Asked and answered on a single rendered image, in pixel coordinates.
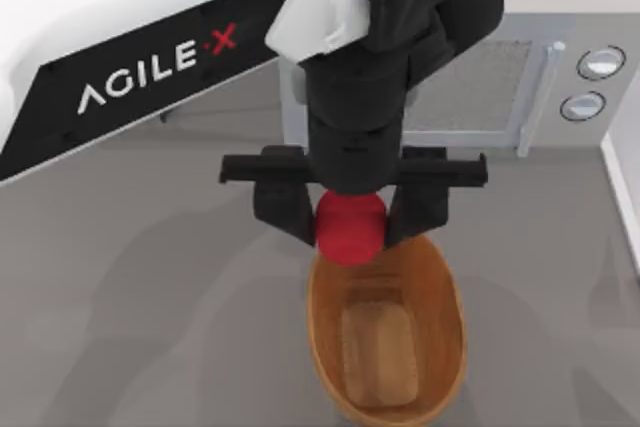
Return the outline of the red apple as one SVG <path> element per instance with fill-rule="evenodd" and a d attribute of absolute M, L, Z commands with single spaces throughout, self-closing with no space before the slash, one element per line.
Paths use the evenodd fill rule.
<path fill-rule="evenodd" d="M 385 248 L 387 209 L 377 193 L 322 194 L 315 210 L 315 239 L 319 254 L 341 266 L 373 261 Z"/>

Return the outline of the white sink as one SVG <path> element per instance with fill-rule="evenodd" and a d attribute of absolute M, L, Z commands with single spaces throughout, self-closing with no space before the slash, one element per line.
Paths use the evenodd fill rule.
<path fill-rule="evenodd" d="M 625 233 L 635 276 L 640 281 L 640 218 L 636 215 L 631 191 L 625 180 L 622 164 L 620 163 L 609 133 L 602 139 L 600 151 L 621 225 Z"/>

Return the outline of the brown wooden basket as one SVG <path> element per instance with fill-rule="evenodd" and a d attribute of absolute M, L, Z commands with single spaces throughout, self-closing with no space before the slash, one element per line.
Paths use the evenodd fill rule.
<path fill-rule="evenodd" d="M 446 258 L 425 236 L 365 266 L 318 257 L 308 281 L 307 332 L 326 393 L 360 427 L 426 427 L 465 380 L 461 296 Z"/>

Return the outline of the small round microwave knob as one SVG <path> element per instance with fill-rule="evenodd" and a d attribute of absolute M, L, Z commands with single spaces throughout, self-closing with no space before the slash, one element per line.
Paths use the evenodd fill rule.
<path fill-rule="evenodd" d="M 563 119 L 574 122 L 586 122 L 597 117 L 606 107 L 606 98 L 595 91 L 566 98 L 559 108 Z"/>

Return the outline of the microwave door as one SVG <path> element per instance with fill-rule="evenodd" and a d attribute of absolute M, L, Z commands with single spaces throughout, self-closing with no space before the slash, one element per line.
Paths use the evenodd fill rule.
<path fill-rule="evenodd" d="M 405 111 L 407 145 L 514 148 L 544 69 L 541 42 L 491 39 L 421 84 Z"/>

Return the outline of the pale microwave oven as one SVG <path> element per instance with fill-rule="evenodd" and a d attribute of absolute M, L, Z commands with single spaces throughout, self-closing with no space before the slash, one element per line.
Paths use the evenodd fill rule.
<path fill-rule="evenodd" d="M 530 150 L 599 145 L 640 65 L 640 13 L 508 13 L 499 28 L 482 42 L 494 38 L 539 41 L 544 49 L 555 41 L 566 43 Z M 606 46 L 622 49 L 626 54 L 625 65 L 607 79 L 595 82 L 583 79 L 576 69 L 582 55 Z M 586 122 L 563 119 L 559 113 L 561 103 L 589 91 L 606 98 L 604 110 Z"/>

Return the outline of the large round microwave knob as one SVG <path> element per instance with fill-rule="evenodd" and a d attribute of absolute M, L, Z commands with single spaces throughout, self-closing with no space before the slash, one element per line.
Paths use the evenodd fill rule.
<path fill-rule="evenodd" d="M 591 49 L 577 63 L 577 73 L 586 80 L 600 81 L 614 76 L 626 63 L 625 52 L 617 46 Z"/>

